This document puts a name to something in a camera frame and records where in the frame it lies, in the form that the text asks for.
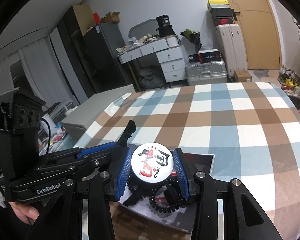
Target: checkered tablecloth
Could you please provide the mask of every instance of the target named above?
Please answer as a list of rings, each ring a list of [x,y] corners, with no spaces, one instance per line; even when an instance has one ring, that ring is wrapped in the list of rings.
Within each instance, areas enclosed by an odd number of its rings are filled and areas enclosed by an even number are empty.
[[[213,178],[241,179],[283,239],[300,235],[300,115],[280,88],[227,83],[129,93],[108,106],[77,146],[117,140],[130,119],[137,130],[129,143],[214,154]],[[114,223],[127,232],[119,221]],[[119,239],[155,239],[142,232]]]

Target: round white badge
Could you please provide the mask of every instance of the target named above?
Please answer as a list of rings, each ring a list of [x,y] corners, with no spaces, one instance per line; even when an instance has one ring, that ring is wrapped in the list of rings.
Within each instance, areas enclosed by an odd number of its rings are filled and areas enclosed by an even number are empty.
[[[132,154],[131,167],[139,179],[158,183],[170,176],[173,157],[165,146],[159,143],[145,143]]]

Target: wooden table leg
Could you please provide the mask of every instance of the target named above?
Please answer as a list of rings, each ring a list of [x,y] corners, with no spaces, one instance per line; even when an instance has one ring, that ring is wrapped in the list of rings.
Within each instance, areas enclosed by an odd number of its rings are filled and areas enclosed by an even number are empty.
[[[133,72],[133,69],[132,69],[132,67],[131,67],[131,65],[130,65],[130,62],[127,62],[127,63],[128,63],[128,67],[129,67],[129,69],[130,69],[131,75],[132,75],[132,77],[133,77],[133,80],[135,81],[138,90],[141,92],[139,83],[138,83],[138,81],[137,81],[137,79],[136,79],[136,76],[134,75],[134,72]]]

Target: ridged blue pad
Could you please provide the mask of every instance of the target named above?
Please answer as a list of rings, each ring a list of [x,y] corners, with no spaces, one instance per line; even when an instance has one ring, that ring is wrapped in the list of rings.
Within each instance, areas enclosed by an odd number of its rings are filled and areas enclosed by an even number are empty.
[[[173,163],[174,163],[174,168],[176,170],[178,182],[179,182],[179,187],[181,190],[181,195],[185,198],[185,200],[188,200],[190,197],[189,190],[188,190],[188,179],[186,177],[186,174],[183,170],[181,161],[179,159],[177,150],[175,149],[173,151]]]
[[[91,153],[96,153],[96,152],[99,152],[99,151],[109,149],[109,148],[114,147],[114,146],[116,146],[115,142],[109,142],[109,143],[105,143],[105,144],[98,145],[98,146],[95,146],[95,147],[91,147],[91,148],[88,148],[88,149],[84,149],[79,154],[77,154],[77,159],[80,159],[83,156],[91,154]]]
[[[131,157],[132,157],[132,152],[131,149],[128,148],[127,156],[126,159],[123,162],[118,181],[117,181],[117,193],[115,194],[115,198],[117,201],[120,200],[121,196],[124,193],[124,190],[126,188],[126,184],[128,181],[128,176],[131,168]]]

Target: silver bolt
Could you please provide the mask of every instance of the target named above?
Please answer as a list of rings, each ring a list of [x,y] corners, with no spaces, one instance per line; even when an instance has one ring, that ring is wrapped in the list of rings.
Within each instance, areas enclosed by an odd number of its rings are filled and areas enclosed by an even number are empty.
[[[234,179],[234,180],[232,181],[232,184],[235,185],[235,186],[240,186],[241,181],[238,180],[238,179]]]
[[[196,173],[196,175],[197,175],[197,177],[199,177],[199,178],[204,178],[204,177],[206,176],[206,174],[205,174],[203,171],[198,171],[198,172]]]
[[[71,186],[73,184],[73,179],[67,179],[65,181],[66,186]]]
[[[107,172],[107,171],[100,172],[100,176],[101,176],[102,178],[106,178],[106,177],[109,176],[109,172]]]

